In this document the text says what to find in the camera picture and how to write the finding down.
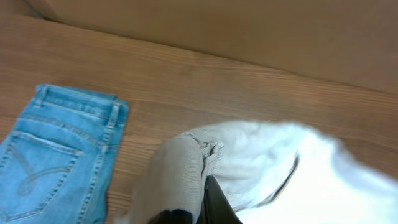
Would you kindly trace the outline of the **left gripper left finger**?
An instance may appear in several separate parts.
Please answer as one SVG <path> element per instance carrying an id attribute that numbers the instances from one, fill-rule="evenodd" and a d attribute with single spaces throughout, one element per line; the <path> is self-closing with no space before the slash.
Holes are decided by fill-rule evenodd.
<path id="1" fill-rule="evenodd" d="M 164 210 L 149 220 L 149 224 L 192 224 L 192 214 L 185 210 Z"/>

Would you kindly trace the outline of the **beige cotton shorts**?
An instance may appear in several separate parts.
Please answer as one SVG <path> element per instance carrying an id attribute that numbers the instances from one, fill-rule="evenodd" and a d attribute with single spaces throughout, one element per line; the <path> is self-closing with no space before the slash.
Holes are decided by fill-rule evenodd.
<path id="1" fill-rule="evenodd" d="M 396 223 L 397 180 L 298 123 L 228 121 L 181 133 L 153 154 L 116 223 L 164 210 L 198 221 L 207 176 L 242 223 Z"/>

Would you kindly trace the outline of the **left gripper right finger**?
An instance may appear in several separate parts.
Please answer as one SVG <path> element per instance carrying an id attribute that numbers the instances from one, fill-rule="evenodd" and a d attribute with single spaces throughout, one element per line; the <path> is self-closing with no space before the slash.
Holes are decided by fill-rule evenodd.
<path id="1" fill-rule="evenodd" d="M 243 224 L 233 212 L 216 179 L 211 175 L 206 177 L 198 224 Z"/>

